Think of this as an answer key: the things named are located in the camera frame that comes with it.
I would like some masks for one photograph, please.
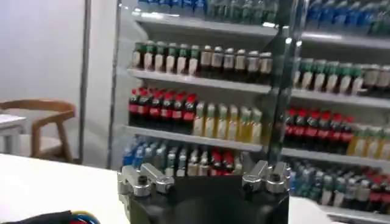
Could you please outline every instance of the juice bottle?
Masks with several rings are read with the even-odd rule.
[[[215,136],[215,106],[210,103],[207,107],[207,117],[205,120],[205,137],[213,138]]]
[[[227,127],[227,139],[236,141],[238,129],[238,110],[234,105],[230,106],[229,124]]]
[[[194,119],[193,135],[204,136],[204,107],[205,102],[200,102],[196,106],[196,117]]]

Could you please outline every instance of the red label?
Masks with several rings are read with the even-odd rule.
[[[319,130],[317,136],[320,138],[326,138],[329,135],[329,131]]]
[[[184,117],[183,117],[183,119],[184,119],[185,121],[193,121],[194,118],[195,118],[195,114],[194,114],[194,113],[191,113],[191,112],[185,113],[185,114],[184,114]]]
[[[317,129],[316,128],[306,128],[305,135],[309,137],[314,137],[317,135]]]
[[[147,114],[149,112],[149,107],[145,107],[145,106],[138,106],[138,113],[139,114]]]
[[[162,109],[161,110],[161,117],[172,117],[172,110]]]
[[[138,112],[138,105],[130,104],[130,105],[129,105],[129,111],[130,111],[131,113],[137,113],[137,112]]]
[[[172,118],[173,119],[181,119],[182,118],[182,112],[181,111],[177,111],[177,110],[173,111]]]
[[[294,134],[296,136],[302,136],[304,132],[305,132],[304,127],[294,127]]]
[[[149,114],[153,117],[158,117],[160,115],[160,109],[159,108],[151,108],[149,111]]]
[[[341,140],[344,142],[350,142],[353,137],[352,133],[342,133],[341,134]]]

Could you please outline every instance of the bottle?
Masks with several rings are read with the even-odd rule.
[[[318,121],[315,149],[318,152],[326,152],[330,141],[330,113],[324,112]]]
[[[238,141],[248,142],[250,137],[250,111],[246,107],[240,109],[240,121],[238,127]]]
[[[333,200],[333,207],[341,207],[344,201],[344,196],[346,193],[346,179],[338,177],[336,179],[335,186],[335,199]]]
[[[258,144],[260,145],[261,143],[261,116],[263,114],[261,111],[257,108],[254,108],[252,110],[252,131],[251,131],[251,136],[250,136],[250,141],[253,144]]]
[[[198,66],[198,58],[199,58],[199,46],[193,45],[191,48],[191,58],[188,65],[188,75],[195,76]]]
[[[168,56],[166,57],[166,72],[174,73],[176,68],[177,46],[176,43],[170,43],[168,48]]]
[[[321,15],[321,0],[315,0],[309,5],[307,11],[307,24],[306,29],[308,30],[317,30]]]
[[[341,64],[340,67],[342,67],[341,71],[341,81],[339,86],[339,93],[341,94],[347,94],[347,91],[350,89],[351,86],[351,63],[345,63]]]
[[[137,42],[135,43],[135,48],[133,51],[133,56],[132,56],[132,67],[133,68],[138,68],[138,69],[143,69],[143,61],[144,61],[144,43],[142,42]]]
[[[157,53],[154,58],[154,71],[164,71],[164,59],[165,59],[165,43],[162,41],[157,42]]]
[[[259,70],[259,54],[258,51],[250,51],[248,54],[248,77],[247,83],[256,83],[258,79],[260,79]]]
[[[205,135],[204,107],[205,107],[205,102],[200,102],[196,106],[196,117],[194,119],[193,135],[196,135],[196,136],[204,136]]]
[[[362,180],[356,193],[356,208],[365,211],[370,197],[370,182]]]
[[[181,44],[179,57],[177,59],[177,74],[178,75],[186,75],[187,69],[187,55],[188,55],[188,45]]]
[[[188,176],[198,176],[199,171],[199,163],[198,163],[198,150],[196,149],[196,146],[194,146],[194,150],[191,152],[191,157],[188,161]]]
[[[254,16],[254,4],[252,0],[245,0],[243,5],[243,19],[241,22],[243,24],[250,24]]]
[[[190,135],[193,131],[194,120],[196,113],[196,94],[190,94],[184,104],[183,109],[183,130],[184,133]]]
[[[129,99],[129,125],[138,125],[138,100],[137,89],[132,89],[132,95]]]
[[[222,61],[224,59],[224,54],[222,53],[222,48],[217,46],[214,48],[213,55],[211,57],[211,78],[220,78],[222,72]]]
[[[206,45],[200,55],[200,70],[202,77],[209,77],[211,66],[211,47]]]
[[[238,110],[234,105],[230,106],[229,124],[227,129],[227,140],[236,141],[238,132]]]
[[[154,42],[146,42],[146,53],[144,55],[144,69],[153,70]]]
[[[179,155],[179,163],[177,165],[177,171],[176,171],[177,177],[184,177],[185,176],[186,162],[187,162],[187,149],[183,148],[180,151],[180,155]]]
[[[355,66],[355,72],[352,76],[352,88],[351,88],[351,95],[357,95],[361,91],[361,87],[363,85],[363,68],[364,65],[356,65]]]
[[[238,50],[237,56],[236,56],[235,72],[236,72],[237,78],[235,80],[240,81],[240,82],[243,82],[246,79],[246,76],[245,76],[245,68],[246,68],[245,56],[246,55],[245,54],[246,54],[245,50],[240,49],[240,50]]]
[[[311,83],[311,80],[313,78],[313,73],[311,72],[311,69],[313,67],[314,60],[312,58],[304,58],[301,61],[301,65],[303,66],[303,75],[302,75],[302,83],[301,88],[302,89],[308,89],[309,85]]]
[[[205,137],[214,138],[215,126],[215,106],[209,103],[207,107],[207,117],[205,119]]]
[[[316,78],[313,83],[314,91],[321,91],[325,81],[324,69],[326,65],[326,60],[316,60],[315,62],[315,72]]]
[[[219,119],[217,124],[217,138],[226,139],[227,137],[227,107],[224,104],[218,105]]]
[[[326,81],[326,92],[333,93],[335,90],[335,86],[338,82],[338,74],[337,68],[339,66],[338,61],[331,61],[328,63],[328,74]]]
[[[224,79],[227,80],[235,80],[235,75],[233,73],[234,70],[234,49],[233,48],[228,48],[225,51],[225,56],[224,56]]]
[[[352,208],[355,202],[356,194],[358,190],[358,185],[354,178],[349,178],[347,183],[346,194],[344,196],[344,202],[342,204],[343,208]]]
[[[204,150],[199,162],[199,176],[208,176],[209,168],[207,151]]]
[[[345,28],[346,18],[348,12],[348,1],[341,1],[335,8],[333,15],[332,29],[337,32],[342,32]]]

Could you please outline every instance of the silver clamp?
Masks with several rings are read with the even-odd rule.
[[[248,174],[243,175],[242,186],[250,186],[252,192],[258,191],[270,171],[271,167],[268,166],[268,162],[260,160]]]
[[[164,175],[150,163],[141,165],[141,173],[146,175],[156,186],[156,191],[162,194],[167,194],[175,181],[173,177]]]

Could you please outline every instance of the soda bottle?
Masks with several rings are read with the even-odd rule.
[[[154,59],[154,42],[148,40],[146,42],[146,53],[144,54],[144,69],[153,70]]]
[[[149,119],[149,109],[151,97],[147,90],[142,90],[140,99],[138,100],[138,120],[140,125],[146,125]]]
[[[157,53],[155,56],[154,62],[154,71],[163,72],[164,71],[164,59],[165,59],[165,43],[162,41],[157,42]]]
[[[168,56],[166,57],[166,72],[174,73],[176,68],[177,46],[176,43],[170,43],[168,46]]]
[[[161,107],[161,126],[165,130],[170,130],[172,128],[174,94],[175,92],[173,91],[166,93]]]
[[[196,106],[196,94],[190,94],[183,108],[183,131],[188,135],[194,128]]]
[[[186,93],[176,95],[172,111],[172,129],[183,133],[183,106]]]
[[[317,132],[319,129],[319,111],[313,111],[310,116],[307,118],[307,127],[305,133],[305,141],[303,142],[303,147],[308,150],[313,150],[315,148],[315,143],[317,140]]]
[[[144,65],[144,43],[137,42],[135,43],[135,48],[133,51],[133,57],[132,57],[132,67],[143,69]]]
[[[200,75],[202,77],[209,77],[211,55],[211,47],[209,45],[206,45],[200,55]]]
[[[177,74],[185,75],[187,69],[187,55],[188,55],[188,45],[181,44],[179,57],[177,59]]]
[[[333,119],[330,121],[330,133],[329,133],[329,147],[328,153],[339,153],[337,149],[341,143],[341,122],[342,116],[341,114],[334,114]]]
[[[129,99],[129,125],[138,125],[138,100],[137,89],[132,89],[132,95]]]
[[[188,65],[188,74],[191,76],[194,76],[197,71],[198,58],[199,58],[199,46],[193,45],[191,48],[191,58]]]

